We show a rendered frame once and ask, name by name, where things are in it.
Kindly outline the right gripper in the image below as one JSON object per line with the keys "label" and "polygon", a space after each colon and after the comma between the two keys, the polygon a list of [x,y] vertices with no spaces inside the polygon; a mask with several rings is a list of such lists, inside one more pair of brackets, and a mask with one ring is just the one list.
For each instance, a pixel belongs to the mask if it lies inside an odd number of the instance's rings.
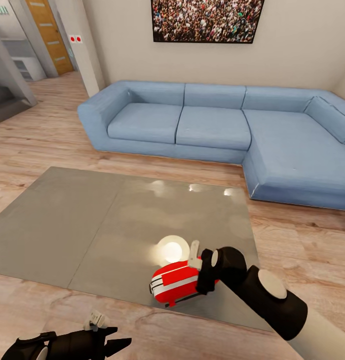
{"label": "right gripper", "polygon": [[210,254],[212,254],[212,252],[209,250],[202,251],[202,255],[200,257],[202,260],[202,267],[198,274],[197,287],[195,288],[197,294],[205,296],[207,295],[208,291],[214,292],[215,283],[218,281],[217,279],[213,278],[207,270],[207,262],[210,258]]}

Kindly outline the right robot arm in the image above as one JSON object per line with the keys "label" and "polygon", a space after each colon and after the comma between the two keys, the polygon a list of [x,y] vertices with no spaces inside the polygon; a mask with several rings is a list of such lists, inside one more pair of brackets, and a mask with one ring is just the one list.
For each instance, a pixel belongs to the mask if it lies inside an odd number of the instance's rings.
{"label": "right robot arm", "polygon": [[252,265],[233,247],[202,251],[191,244],[188,266],[198,274],[197,294],[214,292],[221,280],[262,317],[304,360],[345,360],[345,332],[298,296],[271,271]]}

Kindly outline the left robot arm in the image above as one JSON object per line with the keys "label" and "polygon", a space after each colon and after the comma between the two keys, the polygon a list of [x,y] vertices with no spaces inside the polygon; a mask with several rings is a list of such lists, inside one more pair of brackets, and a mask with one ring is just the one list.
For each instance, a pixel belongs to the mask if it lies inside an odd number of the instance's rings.
{"label": "left robot arm", "polygon": [[[1,360],[105,360],[132,343],[131,338],[108,340],[118,331],[109,327],[110,319],[93,308],[84,330],[56,335],[55,331],[28,333],[19,337]],[[49,341],[48,345],[44,345]]]}

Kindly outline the radio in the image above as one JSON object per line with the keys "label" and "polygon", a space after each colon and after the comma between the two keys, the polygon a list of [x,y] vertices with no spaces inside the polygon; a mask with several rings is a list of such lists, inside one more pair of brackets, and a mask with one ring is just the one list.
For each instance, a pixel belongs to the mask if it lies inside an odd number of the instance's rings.
{"label": "radio", "polygon": [[149,285],[151,294],[165,307],[173,307],[179,299],[196,294],[199,272],[190,268],[188,260],[176,261],[155,271]]}

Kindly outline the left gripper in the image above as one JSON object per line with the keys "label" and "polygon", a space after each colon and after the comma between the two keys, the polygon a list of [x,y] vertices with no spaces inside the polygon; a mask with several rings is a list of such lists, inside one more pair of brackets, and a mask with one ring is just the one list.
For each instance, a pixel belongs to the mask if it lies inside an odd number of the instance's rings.
{"label": "left gripper", "polygon": [[66,360],[105,360],[132,343],[131,338],[108,340],[118,327],[98,328],[98,331],[80,330],[70,332],[70,343]]}

